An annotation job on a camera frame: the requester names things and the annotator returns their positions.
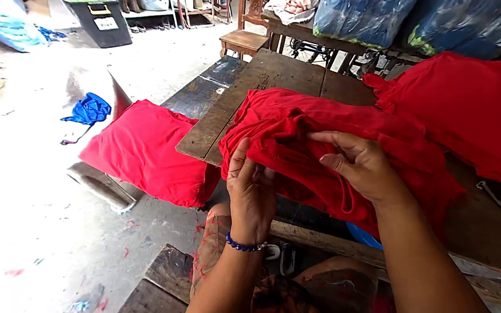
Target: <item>wooden stool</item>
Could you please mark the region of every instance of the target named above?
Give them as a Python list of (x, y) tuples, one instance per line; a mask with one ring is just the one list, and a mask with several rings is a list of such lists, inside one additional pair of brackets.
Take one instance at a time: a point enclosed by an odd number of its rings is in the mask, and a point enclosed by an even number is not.
[(233, 50), (239, 54), (239, 59), (243, 59), (244, 54), (254, 56), (260, 48), (269, 46), (270, 32), (266, 36), (245, 31), (245, 22), (255, 25), (262, 25), (268, 29), (268, 21), (262, 18), (262, 8), (265, 5), (264, 0), (250, 0), (249, 12), (246, 11), (246, 0), (239, 0), (239, 23), (237, 30), (232, 31), (222, 37), (222, 50), (220, 55), (224, 56), (227, 49)]

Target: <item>plastic bag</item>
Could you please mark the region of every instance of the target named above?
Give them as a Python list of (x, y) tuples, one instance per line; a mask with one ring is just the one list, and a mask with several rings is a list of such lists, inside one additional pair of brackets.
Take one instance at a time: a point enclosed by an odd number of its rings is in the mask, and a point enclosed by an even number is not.
[(169, 8), (167, 0), (140, 0), (140, 6), (148, 11), (165, 11)]
[(490, 60), (501, 54), (501, 0), (423, 0), (407, 21), (407, 43), (432, 56), (452, 51)]
[(416, 0), (320, 0), (312, 33), (387, 48)]
[(0, 41), (18, 51), (48, 45), (36, 27), (27, 22), (26, 13), (14, 0), (0, 0)]

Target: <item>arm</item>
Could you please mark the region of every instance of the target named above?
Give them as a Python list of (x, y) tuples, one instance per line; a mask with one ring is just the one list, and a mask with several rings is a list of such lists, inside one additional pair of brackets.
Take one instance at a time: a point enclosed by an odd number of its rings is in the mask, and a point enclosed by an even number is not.
[[(246, 158), (244, 138), (229, 163), (227, 189), (231, 199), (231, 238), (257, 245), (268, 238), (275, 214), (274, 171)], [(262, 252), (242, 252), (227, 245), (214, 269), (197, 289), (187, 313), (250, 311)]]
[(342, 149), (344, 155), (326, 154), (320, 162), (374, 205), (398, 311), (488, 312), (377, 142), (343, 132), (316, 132), (309, 137)]

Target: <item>hand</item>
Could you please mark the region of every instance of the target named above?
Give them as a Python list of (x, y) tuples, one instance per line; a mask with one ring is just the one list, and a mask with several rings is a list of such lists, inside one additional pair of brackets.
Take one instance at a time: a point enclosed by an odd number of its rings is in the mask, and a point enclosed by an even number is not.
[(263, 243), (275, 215), (275, 172), (247, 158), (250, 139), (243, 138), (229, 162), (231, 238), (242, 245)]
[(342, 175), (375, 208), (416, 203), (377, 141), (346, 132), (310, 132), (307, 136), (342, 150), (322, 156), (320, 163)]

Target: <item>black storage bin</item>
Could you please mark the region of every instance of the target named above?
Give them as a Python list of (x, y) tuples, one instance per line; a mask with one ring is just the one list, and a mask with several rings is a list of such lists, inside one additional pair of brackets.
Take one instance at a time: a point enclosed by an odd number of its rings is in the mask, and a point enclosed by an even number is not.
[(100, 48), (118, 47), (132, 43), (127, 22), (121, 14), (118, 0), (66, 0), (82, 28)]

